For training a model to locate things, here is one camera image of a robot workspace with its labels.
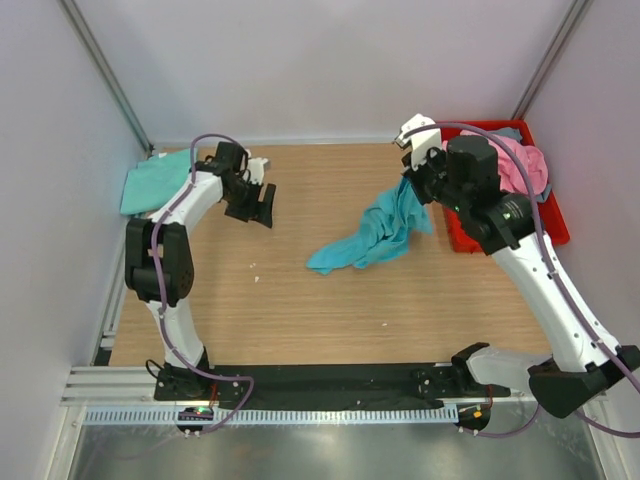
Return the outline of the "blue t shirt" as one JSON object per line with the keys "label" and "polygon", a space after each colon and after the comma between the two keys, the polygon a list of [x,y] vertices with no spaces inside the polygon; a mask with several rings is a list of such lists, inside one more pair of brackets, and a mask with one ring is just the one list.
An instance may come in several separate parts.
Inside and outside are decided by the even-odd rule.
{"label": "blue t shirt", "polygon": [[412,233],[430,235],[433,225],[409,181],[402,178],[363,212],[354,234],[313,253],[306,267],[328,275],[347,267],[365,269],[389,262],[408,253]]}

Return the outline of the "aluminium frame rail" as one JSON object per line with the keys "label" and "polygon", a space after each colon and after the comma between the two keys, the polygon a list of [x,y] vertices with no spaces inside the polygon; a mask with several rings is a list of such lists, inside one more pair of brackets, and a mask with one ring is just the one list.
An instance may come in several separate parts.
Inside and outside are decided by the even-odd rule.
{"label": "aluminium frame rail", "polygon": [[[156,380],[144,368],[137,367],[77,367],[68,377],[63,392],[63,401],[67,404],[106,404],[125,402],[150,402],[156,400],[154,392]],[[505,398],[493,397],[494,400],[516,398],[523,399],[521,392],[511,391]],[[453,398],[445,403],[486,401],[484,398]],[[198,401],[160,401],[186,404]]]}

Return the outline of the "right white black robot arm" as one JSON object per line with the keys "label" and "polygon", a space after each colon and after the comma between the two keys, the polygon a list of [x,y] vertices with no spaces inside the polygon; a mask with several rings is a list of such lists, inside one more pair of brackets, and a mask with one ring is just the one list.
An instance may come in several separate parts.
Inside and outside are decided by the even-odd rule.
{"label": "right white black robot arm", "polygon": [[597,320],[553,250],[528,197],[500,189],[498,153],[478,135],[442,143],[421,132],[400,142],[404,177],[422,204],[452,210],[516,285],[551,347],[526,355],[476,343],[456,354],[452,387],[472,396],[493,384],[532,395],[565,418],[639,367],[639,349],[621,344]]}

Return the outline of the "folded mint green t shirt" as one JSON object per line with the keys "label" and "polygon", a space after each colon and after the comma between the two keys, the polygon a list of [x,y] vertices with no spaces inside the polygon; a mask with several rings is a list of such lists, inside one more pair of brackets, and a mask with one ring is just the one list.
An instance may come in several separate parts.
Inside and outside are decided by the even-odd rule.
{"label": "folded mint green t shirt", "polygon": [[191,168],[188,149],[158,153],[131,169],[124,185],[120,214],[144,214],[165,205],[183,186]]}

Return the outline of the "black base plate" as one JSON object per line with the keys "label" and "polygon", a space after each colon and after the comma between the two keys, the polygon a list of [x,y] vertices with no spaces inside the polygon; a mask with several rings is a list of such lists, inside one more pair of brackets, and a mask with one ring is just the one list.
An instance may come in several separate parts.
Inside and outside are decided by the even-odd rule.
{"label": "black base plate", "polygon": [[505,398],[506,387],[484,386],[449,364],[220,365],[211,370],[230,382],[214,381],[184,367],[149,359],[158,401],[205,401],[231,410],[251,377],[254,388],[243,408],[268,411],[395,411],[437,409],[446,399]]}

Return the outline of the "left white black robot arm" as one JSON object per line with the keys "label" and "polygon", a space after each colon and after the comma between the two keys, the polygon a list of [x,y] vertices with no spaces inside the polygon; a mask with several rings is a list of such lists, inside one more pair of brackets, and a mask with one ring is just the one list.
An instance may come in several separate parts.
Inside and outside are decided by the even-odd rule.
{"label": "left white black robot arm", "polygon": [[160,365],[149,363],[157,400],[202,400],[219,376],[211,371],[189,303],[195,269],[190,234],[204,215],[225,203],[227,216],[273,225],[275,185],[266,182],[270,162],[220,135],[212,155],[197,158],[190,145],[183,185],[151,216],[128,221],[124,280],[151,312],[164,348]]}

